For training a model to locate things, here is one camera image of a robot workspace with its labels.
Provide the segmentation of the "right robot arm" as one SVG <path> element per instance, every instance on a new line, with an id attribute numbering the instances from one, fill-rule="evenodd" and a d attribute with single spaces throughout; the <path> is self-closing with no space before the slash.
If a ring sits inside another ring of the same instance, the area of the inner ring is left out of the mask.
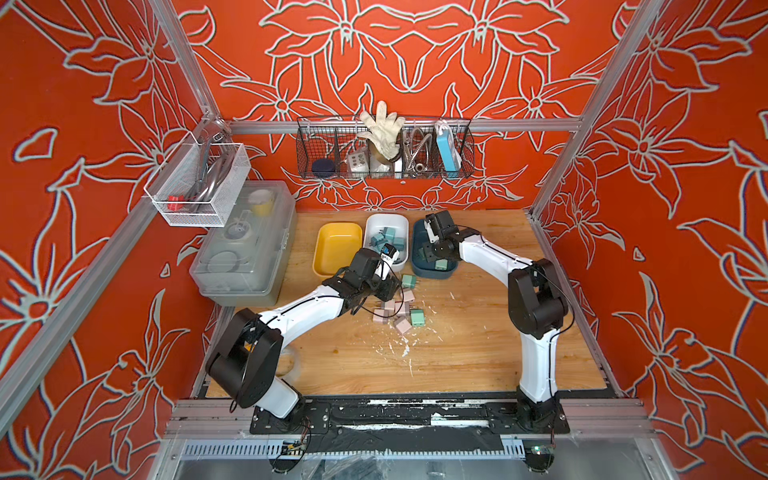
<path id="1" fill-rule="evenodd" d="M 424 219 L 432 260 L 463 261 L 507 288 L 508 314 L 521 338 L 522 373 L 516 389 L 521 427 L 535 429 L 558 415 L 556 347 L 569 305 L 551 261 L 534 261 L 493 244 L 480 231 L 457 225 L 447 211 Z"/>

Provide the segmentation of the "green plug top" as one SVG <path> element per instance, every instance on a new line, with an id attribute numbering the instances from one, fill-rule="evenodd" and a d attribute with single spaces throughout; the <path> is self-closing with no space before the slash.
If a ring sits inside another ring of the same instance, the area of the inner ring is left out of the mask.
<path id="1" fill-rule="evenodd" d="M 416 285 L 416 278 L 413 275 L 404 274 L 401 277 L 401 285 L 404 289 L 412 289 Z"/>

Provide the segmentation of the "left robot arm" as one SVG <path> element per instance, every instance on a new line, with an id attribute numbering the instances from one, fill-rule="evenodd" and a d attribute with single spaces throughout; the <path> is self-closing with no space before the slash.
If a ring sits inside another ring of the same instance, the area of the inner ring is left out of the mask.
<path id="1" fill-rule="evenodd" d="M 240 310 L 212 347 L 206 373 L 236 407 L 255 406 L 277 419 L 300 421 L 304 397 L 277 375 L 282 351 L 315 327 L 356 314 L 370 297 L 393 299 L 401 288 L 393 268 L 398 257 L 391 244 L 380 251 L 361 248 L 309 294 L 272 310 Z"/>

